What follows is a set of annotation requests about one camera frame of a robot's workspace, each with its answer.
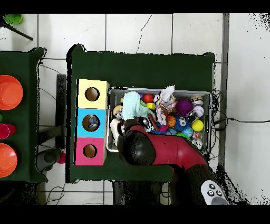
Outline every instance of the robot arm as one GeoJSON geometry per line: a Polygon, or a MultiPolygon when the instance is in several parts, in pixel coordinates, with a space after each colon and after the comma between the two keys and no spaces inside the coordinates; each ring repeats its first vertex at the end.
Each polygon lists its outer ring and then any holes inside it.
{"type": "Polygon", "coordinates": [[[149,134],[142,122],[130,119],[124,123],[118,149],[120,157],[132,165],[178,167],[175,173],[181,179],[181,186],[177,195],[185,204],[228,204],[204,156],[184,138],[149,134]]]}

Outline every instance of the pink box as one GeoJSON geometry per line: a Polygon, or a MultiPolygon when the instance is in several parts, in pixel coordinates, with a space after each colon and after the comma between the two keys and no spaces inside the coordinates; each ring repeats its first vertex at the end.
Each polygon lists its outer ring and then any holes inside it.
{"type": "Polygon", "coordinates": [[[103,165],[106,156],[106,138],[88,138],[88,137],[77,137],[76,144],[76,166],[101,166],[103,165]],[[97,148],[95,157],[88,158],[83,154],[83,148],[86,145],[94,145],[97,148]]]}

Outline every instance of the orange bowl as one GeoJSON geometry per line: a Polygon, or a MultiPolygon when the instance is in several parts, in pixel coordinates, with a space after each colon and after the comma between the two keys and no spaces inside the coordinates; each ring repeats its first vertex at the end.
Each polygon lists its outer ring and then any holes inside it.
{"type": "Polygon", "coordinates": [[[23,87],[13,76],[0,76],[0,110],[11,110],[19,105],[23,98],[23,87]]]}
{"type": "Polygon", "coordinates": [[[0,143],[0,178],[13,173],[17,166],[17,155],[7,144],[0,143]]]}

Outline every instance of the dark green mat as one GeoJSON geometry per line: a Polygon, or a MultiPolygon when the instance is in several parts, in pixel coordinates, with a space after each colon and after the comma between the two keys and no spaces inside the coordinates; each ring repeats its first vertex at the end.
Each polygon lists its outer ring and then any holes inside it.
{"type": "Polygon", "coordinates": [[[16,170],[0,181],[43,182],[46,180],[35,167],[37,146],[37,63],[44,54],[43,48],[31,52],[0,52],[0,74],[15,77],[23,87],[22,102],[12,110],[1,110],[2,123],[14,124],[15,135],[1,143],[10,145],[17,153],[16,170]]]}
{"type": "MultiPolygon", "coordinates": [[[[67,89],[71,89],[71,128],[74,133],[76,79],[106,80],[111,87],[137,87],[163,89],[175,83],[178,90],[212,92],[213,53],[205,55],[153,55],[123,54],[113,52],[85,52],[83,46],[73,46],[67,54],[67,89]]],[[[73,155],[74,137],[71,136],[70,155],[73,155]]],[[[131,166],[125,165],[117,153],[109,152],[103,166],[74,166],[73,156],[66,164],[66,178],[75,180],[130,180],[160,181],[172,180],[172,168],[167,165],[131,166]]]]}

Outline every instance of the button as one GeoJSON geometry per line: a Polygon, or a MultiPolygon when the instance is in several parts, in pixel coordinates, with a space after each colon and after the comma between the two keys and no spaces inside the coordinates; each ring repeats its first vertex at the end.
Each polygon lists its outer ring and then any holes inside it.
{"type": "Polygon", "coordinates": [[[222,193],[220,191],[216,191],[216,193],[218,196],[220,196],[220,197],[222,196],[222,193]]]}
{"type": "Polygon", "coordinates": [[[207,194],[210,196],[210,197],[213,197],[215,194],[213,191],[208,191],[207,194]]]}
{"type": "Polygon", "coordinates": [[[210,184],[209,187],[210,189],[213,189],[213,190],[216,188],[213,184],[210,184]]]}

